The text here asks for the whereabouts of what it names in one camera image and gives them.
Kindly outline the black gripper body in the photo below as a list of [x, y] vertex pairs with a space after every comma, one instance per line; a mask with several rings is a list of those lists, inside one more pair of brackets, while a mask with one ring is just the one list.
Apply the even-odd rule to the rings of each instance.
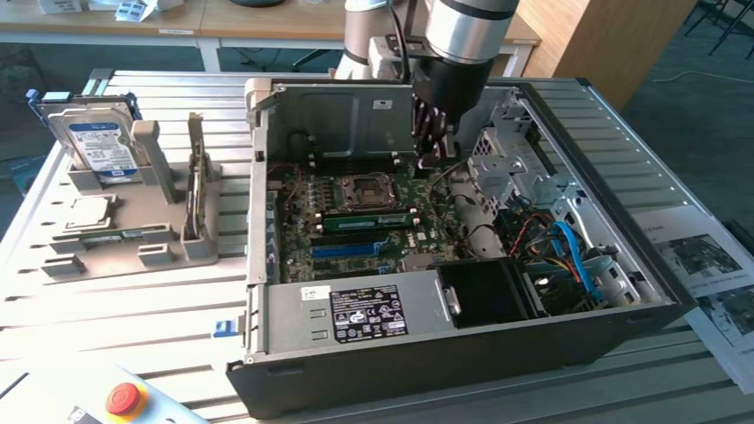
[[461, 117], [477, 104], [491, 68], [491, 60], [461, 64], [439, 57], [420, 58], [412, 80], [414, 115], [422, 117], [436, 110], [447, 117]]

